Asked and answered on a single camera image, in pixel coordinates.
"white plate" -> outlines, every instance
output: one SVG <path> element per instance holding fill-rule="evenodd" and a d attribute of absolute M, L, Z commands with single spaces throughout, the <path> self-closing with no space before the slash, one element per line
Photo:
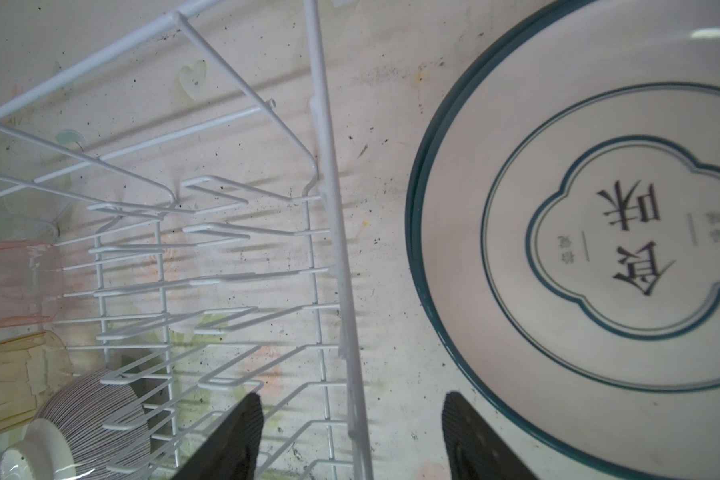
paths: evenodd
<path fill-rule="evenodd" d="M 720 478 L 720 0 L 557 2 L 457 82 L 408 254 L 505 415 L 626 478 Z"/>

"green plate rim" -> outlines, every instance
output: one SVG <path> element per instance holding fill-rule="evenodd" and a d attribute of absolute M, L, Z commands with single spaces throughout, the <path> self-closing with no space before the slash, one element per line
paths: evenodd
<path fill-rule="evenodd" d="M 413 282 L 419 299 L 422 301 L 424 312 L 427 313 L 432 327 L 434 327 L 434 330 L 440 337 L 448 354 L 451 355 L 451 358 L 456 362 L 458 368 L 467 379 L 469 379 L 475 389 L 480 391 L 480 394 L 485 397 L 494 408 L 509 418 L 515 425 L 522 428 L 539 442 L 603 473 L 628 478 L 630 480 L 679 480 L 619 466 L 602 458 L 582 452 L 536 427 L 510 408 L 509 405 L 504 403 L 480 380 L 480 377 L 470 368 L 461 356 L 461 353 L 456 349 L 434 307 L 424 272 L 421 238 L 424 192 L 427 187 L 429 173 L 432 170 L 432 163 L 437 156 L 440 144 L 450 128 L 451 123 L 461 110 L 461 107 L 488 74 L 520 45 L 565 15 L 597 1 L 601 0 L 557 0 L 537 11 L 535 14 L 532 14 L 502 35 L 488 50 L 483 52 L 467 71 L 461 75 L 459 80 L 456 81 L 451 88 L 451 91 L 445 96 L 424 133 L 424 138 L 416 153 L 411 177 L 408 182 L 408 194 L 406 195 L 405 201 L 405 245 L 408 252 L 408 263 L 411 267 Z"/>

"white wire dish rack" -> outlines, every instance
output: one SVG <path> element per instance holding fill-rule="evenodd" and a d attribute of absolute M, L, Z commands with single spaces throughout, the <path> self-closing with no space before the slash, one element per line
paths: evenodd
<path fill-rule="evenodd" d="M 153 446 L 151 455 L 137 464 L 124 462 L 127 452 L 122 452 L 109 462 L 109 470 L 128 473 L 148 465 L 151 475 L 171 475 L 225 412 L 253 391 L 262 395 L 267 420 L 257 478 L 370 480 L 368 422 L 316 0 L 304 0 L 304 13 L 313 88 L 309 108 L 322 175 L 307 142 L 275 113 L 275 101 L 260 98 L 192 26 L 195 16 L 218 3 L 187 2 L 0 106 L 0 135 L 11 144 L 47 149 L 65 159 L 62 168 L 38 178 L 0 172 L 0 202 L 12 197 L 26 201 L 32 192 L 62 199 L 75 212 L 70 216 L 74 225 L 62 226 L 61 235 L 55 222 L 34 219 L 54 232 L 64 258 L 66 315 L 53 328 L 74 342 L 68 345 L 73 354 L 101 355 L 100 361 L 113 370 L 104 384 L 134 387 L 147 411 Z M 227 74 L 252 106 L 97 156 L 6 120 L 174 31 Z M 171 179 L 159 175 L 161 145 L 256 116 L 270 120 L 269 128 L 274 124 L 301 157 L 286 172 L 295 178 L 296 172 L 308 172 L 301 194 L 230 178 L 235 169 L 228 154 L 204 169 L 211 173 L 184 177 L 173 188 Z M 142 155 L 141 160 L 116 165 L 117 159 L 133 154 Z M 86 168 L 84 187 L 63 188 L 59 179 L 75 178 Z M 132 198 L 116 193 L 114 186 L 122 183 L 135 193 Z M 1 210 L 0 216 L 32 221 L 32 215 L 16 209 Z M 246 251 L 258 254 L 260 261 L 244 257 Z M 335 295 L 324 300 L 325 292 Z M 116 414 L 103 428 L 137 426 Z"/>

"pink plastic container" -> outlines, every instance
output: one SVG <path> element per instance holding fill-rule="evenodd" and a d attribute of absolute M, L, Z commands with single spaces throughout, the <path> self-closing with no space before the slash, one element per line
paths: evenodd
<path fill-rule="evenodd" d="M 55 246 L 0 242 L 0 328 L 53 320 L 64 283 Z"/>

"dish rack wire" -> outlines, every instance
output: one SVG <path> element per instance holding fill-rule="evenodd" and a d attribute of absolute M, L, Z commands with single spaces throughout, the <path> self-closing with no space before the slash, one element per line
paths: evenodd
<path fill-rule="evenodd" d="M 71 345 L 69 350 L 99 350 L 104 354 L 104 359 L 112 369 L 112 372 L 102 380 L 103 384 L 123 385 L 133 384 L 139 380 L 151 380 L 154 388 L 138 398 L 146 412 L 144 419 L 137 422 L 127 422 L 125 415 L 116 413 L 108 418 L 103 428 L 128 430 L 136 428 L 148 422 L 149 431 L 147 435 L 153 445 L 152 453 L 148 458 L 136 464 L 125 464 L 122 462 L 128 453 L 125 449 L 121 454 L 112 458 L 107 468 L 112 472 L 133 473 L 146 466 L 149 474 L 155 471 L 174 473 L 181 466 L 182 455 L 180 445 L 190 436 L 207 438 L 208 435 L 224 419 L 228 410 L 211 410 L 201 418 L 194 421 L 190 426 L 181 428 L 177 422 L 177 413 L 180 410 L 178 405 L 182 400 L 198 390 L 207 389 L 211 391 L 230 392 L 242 386 L 246 391 L 260 392 L 265 382 L 257 379 L 263 373 L 276 368 L 282 362 L 297 356 L 304 351 L 312 351 L 318 359 L 319 372 L 315 379 L 303 382 L 297 388 L 290 391 L 282 398 L 278 398 L 277 404 L 266 410 L 265 419 L 271 418 L 278 412 L 285 412 L 286 406 L 294 398 L 297 398 L 306 390 L 317 389 L 322 391 L 322 405 L 320 415 L 316 418 L 307 419 L 300 428 L 294 431 L 274 451 L 260 452 L 256 478 L 265 474 L 268 468 L 274 466 L 279 457 L 293 448 L 295 442 L 307 430 L 318 429 L 325 434 L 326 443 L 325 455 L 312 460 L 304 467 L 299 478 L 304 479 L 313 475 L 317 466 L 322 466 L 331 478 L 336 479 L 340 474 L 337 472 L 350 471 L 351 477 L 355 480 L 372 480 L 371 448 L 368 439 L 368 421 L 365 411 L 365 397 L 363 392 L 360 349 L 358 344 L 358 333 L 355 322 L 355 306 L 352 298 L 352 284 L 350 280 L 350 269 L 347 253 L 346 232 L 342 213 L 342 200 L 339 191 L 338 168 L 336 164 L 336 150 L 332 131 L 331 111 L 328 102 L 328 86 L 326 80 L 326 65 L 322 49 L 322 36 L 316 0 L 304 0 L 304 12 L 306 18 L 307 45 L 310 61 L 310 72 L 312 76 L 313 96 L 310 100 L 312 122 L 317 137 L 317 145 L 320 151 L 320 170 L 318 174 L 318 162 L 315 156 L 309 151 L 304 143 L 288 128 L 288 126 L 275 113 L 274 101 L 265 101 L 259 97 L 251 86 L 242 79 L 232 66 L 208 43 L 208 41 L 192 26 L 190 18 L 201 12 L 221 3 L 222 0 L 190 0 L 172 11 L 162 14 L 156 20 L 144 25 L 142 28 L 127 34 L 120 40 L 92 54 L 85 60 L 58 72 L 46 82 L 20 94 L 13 100 L 0 106 L 0 133 L 15 140 L 28 142 L 40 148 L 47 148 L 56 154 L 76 160 L 78 163 L 65 168 L 60 168 L 51 173 L 42 175 L 33 180 L 22 180 L 6 174 L 0 174 L 0 182 L 12 184 L 12 186 L 0 190 L 0 198 L 16 194 L 23 189 L 35 189 L 47 194 L 56 195 L 69 201 L 86 205 L 92 212 L 111 216 L 104 226 L 92 234 L 78 236 L 64 241 L 57 241 L 60 249 L 73 244 L 87 244 L 90 248 L 87 253 L 89 261 L 78 264 L 66 265 L 65 271 L 91 269 L 95 270 L 97 288 L 86 291 L 73 291 L 64 294 L 65 297 L 86 297 L 94 299 L 98 305 L 98 316 L 90 318 L 62 319 L 57 324 L 97 324 L 100 326 L 100 333 L 96 336 L 99 343 L 89 345 Z M 166 31 L 179 29 L 205 56 L 215 63 L 222 71 L 229 75 L 234 84 L 242 91 L 253 106 L 244 110 L 238 110 L 211 120 L 193 124 L 174 130 L 171 133 L 163 134 L 149 140 L 144 140 L 130 146 L 102 154 L 98 157 L 89 156 L 86 153 L 66 148 L 65 146 L 40 138 L 27 131 L 21 130 L 17 125 L 10 122 L 3 122 L 7 116 L 27 107 L 51 92 L 63 88 L 72 81 L 83 75 L 92 72 L 99 66 L 114 60 L 122 54 L 133 50 L 143 43 L 155 38 Z M 268 191 L 263 188 L 244 184 L 234 179 L 223 178 L 216 175 L 201 175 L 187 178 L 180 182 L 180 191 L 189 191 L 194 195 L 205 196 L 205 198 L 221 200 L 221 206 L 210 206 L 207 208 L 188 208 L 180 203 L 180 196 L 170 187 L 145 178 L 133 171 L 117 167 L 113 160 L 127 154 L 155 147 L 159 144 L 171 142 L 188 135 L 197 134 L 202 130 L 211 129 L 221 125 L 227 125 L 235 120 L 248 118 L 253 115 L 267 117 L 291 142 L 296 146 L 298 152 L 303 156 L 303 161 L 308 165 L 312 177 L 303 188 L 300 196 L 282 195 Z M 106 198 L 91 197 L 86 194 L 76 193 L 71 190 L 48 184 L 49 180 L 70 174 L 83 168 L 95 168 L 108 170 L 131 181 L 137 182 L 144 189 L 152 189 L 161 197 L 162 203 L 138 204 L 122 201 L 112 201 Z M 185 234 L 194 234 L 197 242 L 184 244 L 165 244 L 161 238 L 161 225 L 169 218 L 196 218 L 211 215 L 217 212 L 245 207 L 249 197 L 267 197 L 270 200 L 282 204 L 300 206 L 304 227 L 301 230 L 284 230 L 282 228 L 262 228 L 227 224 L 218 222 L 205 222 L 193 225 L 186 225 L 182 228 Z M 310 223 L 311 208 L 315 204 L 322 204 L 325 215 L 328 219 L 328 228 L 312 228 Z M 7 216 L 21 217 L 20 215 L 7 214 Z M 37 221 L 54 232 L 54 238 L 58 238 L 58 227 L 52 222 L 42 219 L 23 220 Z M 154 236 L 153 244 L 143 243 L 111 243 L 108 239 L 115 238 L 118 234 L 126 232 L 147 232 Z M 166 280 L 164 269 L 164 255 L 166 249 L 212 249 L 215 246 L 236 244 L 250 239 L 251 235 L 263 236 L 301 236 L 306 242 L 307 268 L 300 270 L 283 270 L 267 273 L 243 273 L 243 274 L 220 274 L 180 278 L 178 280 Z M 316 266 L 314 255 L 313 237 L 326 236 L 330 239 L 333 254 L 333 264 L 330 266 Z M 107 267 L 112 265 L 128 265 L 144 259 L 153 257 L 156 263 L 157 281 L 146 283 L 135 283 L 122 286 L 106 286 Z M 321 302 L 318 298 L 317 278 L 320 275 L 327 275 L 336 282 L 336 293 L 338 302 Z M 257 282 L 260 280 L 274 280 L 283 277 L 303 278 L 308 284 L 312 294 L 312 302 L 304 305 L 293 306 L 281 309 L 263 316 L 255 316 L 257 306 L 223 306 L 221 308 L 209 308 L 195 312 L 172 312 L 169 308 L 168 295 L 166 292 L 175 289 L 201 289 L 211 285 L 237 284 Z M 152 313 L 134 312 L 133 314 L 111 315 L 107 313 L 107 301 L 118 296 L 129 296 L 141 293 L 156 293 L 162 306 L 161 311 Z M 325 310 L 338 310 L 340 327 L 339 341 L 327 343 L 322 338 L 321 313 Z M 249 326 L 259 325 L 263 322 L 274 321 L 295 312 L 311 312 L 315 327 L 313 342 L 303 342 L 292 350 L 272 358 L 264 365 L 258 366 L 244 375 L 232 376 L 225 374 L 232 366 L 240 364 L 255 352 L 259 351 L 266 342 L 240 341 L 234 338 L 231 341 L 208 342 L 192 346 L 189 349 L 178 349 L 170 339 L 170 326 L 196 319 L 198 316 L 214 315 L 214 321 L 205 322 L 194 326 L 194 333 L 197 335 L 216 335 L 234 337 L 236 332 L 244 330 Z M 160 341 L 128 343 L 124 340 L 133 339 L 145 332 L 156 332 Z M 182 359 L 197 354 L 205 349 L 222 349 L 223 358 L 226 360 L 217 368 L 212 369 L 201 376 L 193 379 L 192 384 L 183 390 L 176 388 L 177 373 L 174 372 L 176 365 Z M 116 354 L 128 351 L 148 350 L 151 353 L 133 360 L 121 368 L 112 367 L 113 358 Z M 328 378 L 326 358 L 333 352 L 343 358 L 346 363 L 345 379 Z M 345 418 L 336 418 L 331 411 L 329 389 L 346 389 Z M 129 411 L 126 406 L 121 413 Z M 349 458 L 341 459 L 335 446 L 337 433 L 346 432 L 351 439 L 351 455 Z"/>

